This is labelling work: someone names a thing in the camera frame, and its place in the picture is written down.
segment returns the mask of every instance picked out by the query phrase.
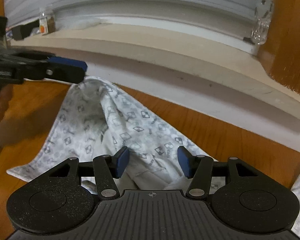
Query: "clear plastic bottle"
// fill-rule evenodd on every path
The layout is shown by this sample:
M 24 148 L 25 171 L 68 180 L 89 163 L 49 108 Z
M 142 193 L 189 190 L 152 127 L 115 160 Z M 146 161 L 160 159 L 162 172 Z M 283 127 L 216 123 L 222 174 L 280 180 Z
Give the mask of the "clear plastic bottle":
M 40 8 L 39 24 L 42 35 L 56 31 L 55 17 L 51 5 Z

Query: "crosshair marking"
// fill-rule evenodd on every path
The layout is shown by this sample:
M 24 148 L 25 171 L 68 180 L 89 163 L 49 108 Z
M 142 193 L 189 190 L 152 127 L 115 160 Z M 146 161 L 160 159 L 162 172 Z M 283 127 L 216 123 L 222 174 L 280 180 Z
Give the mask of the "crosshair marking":
M 155 196 L 157 195 L 157 193 L 151 192 L 151 193 L 149 193 L 148 195 L 149 195 L 150 197 L 155 197 Z

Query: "gray logo print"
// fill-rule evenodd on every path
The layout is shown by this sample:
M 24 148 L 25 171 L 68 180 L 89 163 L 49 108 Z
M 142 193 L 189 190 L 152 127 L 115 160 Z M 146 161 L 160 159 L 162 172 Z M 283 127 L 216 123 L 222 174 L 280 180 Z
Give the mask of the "gray logo print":
M 129 140 L 131 138 L 130 134 L 128 134 L 127 132 L 120 134 L 120 137 L 124 141 Z
M 134 112 L 127 112 L 129 118 L 135 118 L 136 114 Z
M 114 126 L 122 125 L 122 123 L 121 123 L 121 121 L 120 121 L 119 118 L 112 119 L 112 122 L 113 122 Z
M 63 133 L 64 133 L 64 134 L 70 133 L 70 134 L 74 135 L 74 133 L 70 131 L 70 129 L 69 129 L 68 126 L 66 126 L 65 128 L 63 128 Z
M 122 103 L 125 105 L 125 106 L 130 106 L 131 105 L 131 102 L 129 100 L 127 100 L 126 98 L 122 98 Z
M 65 111 L 66 113 L 69 113 L 69 109 L 66 109 L 65 107 L 61 108 L 61 110 Z
M 70 150 L 68 151 L 68 153 L 69 153 L 72 157 L 79 157 L 79 156 L 77 155 L 77 153 L 75 152 L 74 149 L 70 149 Z
M 78 112 L 80 113 L 80 112 L 82 112 L 82 111 L 84 111 L 83 105 L 78 106 Z
M 165 131 L 166 130 L 164 124 L 158 124 L 158 128 L 159 128 L 160 131 Z
M 194 146 L 194 143 L 188 139 L 187 140 L 187 147 L 189 147 L 189 146 Z
M 72 100 L 72 99 L 67 99 L 67 100 L 66 100 L 66 104 L 67 104 L 68 106 L 72 106 L 73 100 Z
M 84 118 L 83 122 L 89 122 L 92 121 L 93 119 L 95 119 L 97 117 L 97 115 L 89 115 L 87 117 Z
M 134 130 L 136 130 L 137 132 L 142 132 L 142 131 L 144 131 L 144 129 L 143 129 L 142 127 L 140 127 L 140 126 L 134 127 Z
M 139 156 L 139 158 L 142 158 L 142 159 L 146 159 L 147 158 L 147 154 L 145 154 L 145 153 L 139 153 L 138 154 L 138 156 Z
M 89 137 L 88 139 L 85 140 L 85 142 L 88 142 L 88 141 L 93 141 L 93 142 L 95 142 L 96 139 L 93 139 L 93 138 Z
M 168 150 L 172 149 L 173 148 L 173 144 L 168 142 L 164 145 Z
M 106 86 L 106 90 L 107 90 L 108 92 L 112 92 L 112 91 L 113 91 L 112 88 L 109 87 L 109 86 Z
M 298 223 L 295 224 L 294 230 L 296 230 L 296 231 L 300 230 L 300 221 L 298 221 Z
M 53 146 L 55 146 L 56 144 L 53 141 L 47 140 L 48 143 L 51 143 Z
M 56 161 L 55 161 L 53 158 L 49 158 L 48 160 L 46 160 L 46 162 L 47 162 L 48 164 L 56 163 Z
M 66 116 L 64 114 L 59 117 L 60 122 L 64 122 L 66 120 Z
M 71 143 L 71 138 L 70 137 L 67 137 L 65 139 L 65 145 L 69 145 Z
M 86 153 L 89 154 L 89 153 L 91 153 L 91 152 L 92 152 L 92 146 L 91 146 L 91 144 L 90 144 L 90 145 L 88 145 L 88 146 L 86 147 Z
M 182 144 L 182 139 L 181 139 L 180 137 L 176 137 L 174 140 L 175 140 L 176 142 Z
M 50 153 L 50 152 L 51 152 L 50 147 L 49 147 L 49 146 L 45 147 L 45 148 L 43 149 L 43 152 L 44 152 L 44 153 Z
M 162 154 L 164 154 L 164 149 L 161 147 L 161 146 L 159 146 L 158 148 L 156 148 L 156 149 L 154 149 L 159 155 L 162 155 Z
M 148 112 L 146 112 L 146 111 L 141 111 L 141 115 L 143 118 L 150 118 Z
M 138 149 L 141 148 L 141 146 L 138 143 L 135 142 L 135 143 L 133 143 L 133 144 L 130 145 L 130 148 L 132 150 L 138 150 Z
M 114 110 L 113 106 L 108 106 L 107 110 L 108 110 L 108 114 L 114 114 L 115 113 L 115 110 Z
M 154 118 L 153 121 L 151 122 L 151 124 L 154 124 L 157 120 L 158 120 L 158 118 Z
M 87 99 L 85 99 L 84 97 L 78 98 L 78 102 L 79 101 L 83 101 L 85 103 L 89 103 L 89 101 Z

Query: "circular mount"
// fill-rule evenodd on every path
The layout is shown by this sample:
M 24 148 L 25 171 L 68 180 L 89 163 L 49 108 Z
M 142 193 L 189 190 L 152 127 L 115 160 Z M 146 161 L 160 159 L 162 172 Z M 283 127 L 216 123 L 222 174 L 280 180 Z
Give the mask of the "circular mount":
M 193 189 L 189 190 L 189 194 L 194 197 L 200 197 L 200 196 L 204 195 L 204 190 L 202 190 L 200 188 L 193 188 Z
M 67 197 L 60 191 L 44 190 L 34 194 L 29 204 L 35 210 L 50 212 L 61 208 L 67 201 Z
M 103 195 L 104 197 L 113 197 L 117 194 L 117 192 L 114 189 L 104 189 L 103 191 L 101 191 L 101 195 Z
M 240 177 L 217 190 L 211 198 L 215 215 L 240 231 L 268 234 L 291 228 L 299 201 L 270 178 Z

